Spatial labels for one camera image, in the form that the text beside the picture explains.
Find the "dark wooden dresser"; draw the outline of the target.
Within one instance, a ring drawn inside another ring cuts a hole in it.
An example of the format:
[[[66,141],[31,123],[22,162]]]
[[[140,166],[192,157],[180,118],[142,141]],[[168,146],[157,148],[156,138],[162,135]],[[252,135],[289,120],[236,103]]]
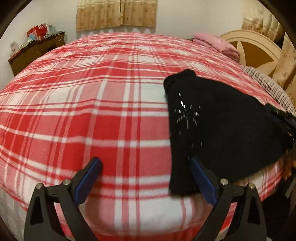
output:
[[[64,31],[56,32],[41,41],[30,42],[8,60],[13,75],[16,76],[39,57],[65,44]]]

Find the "striped pillow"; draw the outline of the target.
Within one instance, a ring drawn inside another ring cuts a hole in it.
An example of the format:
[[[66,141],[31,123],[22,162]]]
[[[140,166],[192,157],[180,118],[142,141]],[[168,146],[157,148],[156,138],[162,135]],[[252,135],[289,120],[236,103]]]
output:
[[[252,77],[288,113],[295,116],[295,108],[292,101],[273,79],[253,67],[241,65],[240,68]]]

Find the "red plaid bed sheet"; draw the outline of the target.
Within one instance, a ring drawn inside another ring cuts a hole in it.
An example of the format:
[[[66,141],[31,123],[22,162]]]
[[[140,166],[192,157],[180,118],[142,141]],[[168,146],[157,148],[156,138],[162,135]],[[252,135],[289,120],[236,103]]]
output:
[[[143,33],[84,37],[32,62],[1,91],[1,218],[23,239],[38,183],[103,162],[80,210],[100,240],[191,240],[210,206],[169,195],[164,79],[185,69],[276,101],[238,63],[188,40]]]

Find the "red gift bag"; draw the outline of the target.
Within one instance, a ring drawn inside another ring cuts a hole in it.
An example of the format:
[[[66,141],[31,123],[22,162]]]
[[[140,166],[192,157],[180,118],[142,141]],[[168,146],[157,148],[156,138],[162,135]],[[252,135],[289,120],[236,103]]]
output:
[[[35,41],[41,41],[44,39],[47,33],[48,33],[47,24],[43,23],[39,26],[34,26],[30,30],[28,30],[27,37]]]

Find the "black pants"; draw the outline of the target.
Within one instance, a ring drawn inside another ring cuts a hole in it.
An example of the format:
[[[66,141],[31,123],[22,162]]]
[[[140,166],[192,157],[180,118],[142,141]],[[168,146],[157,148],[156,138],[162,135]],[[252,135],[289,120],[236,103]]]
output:
[[[199,159],[216,177],[235,182],[279,160],[292,148],[289,128],[270,104],[224,84],[184,70],[164,80],[168,102],[170,192],[200,192],[192,172]]]

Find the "pink folded blanket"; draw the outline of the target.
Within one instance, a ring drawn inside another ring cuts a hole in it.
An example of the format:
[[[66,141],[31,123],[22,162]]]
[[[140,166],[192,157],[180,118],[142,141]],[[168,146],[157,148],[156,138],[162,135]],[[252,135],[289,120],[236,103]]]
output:
[[[214,34],[197,33],[194,35],[193,42],[216,50],[236,62],[240,61],[240,54],[238,50],[232,44],[215,36]]]

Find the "cream wooden headboard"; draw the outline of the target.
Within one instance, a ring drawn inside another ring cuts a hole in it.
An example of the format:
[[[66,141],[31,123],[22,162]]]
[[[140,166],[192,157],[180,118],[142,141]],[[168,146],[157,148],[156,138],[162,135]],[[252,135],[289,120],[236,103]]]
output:
[[[241,65],[256,68],[263,74],[273,77],[281,55],[281,49],[275,42],[251,30],[227,32],[220,38],[237,49]]]

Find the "beige patterned curtain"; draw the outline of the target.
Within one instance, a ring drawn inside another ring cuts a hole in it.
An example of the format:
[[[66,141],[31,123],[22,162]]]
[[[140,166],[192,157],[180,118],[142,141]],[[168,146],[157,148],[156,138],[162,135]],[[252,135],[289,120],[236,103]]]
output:
[[[79,1],[76,31],[120,26],[156,26],[157,1],[90,0]]]

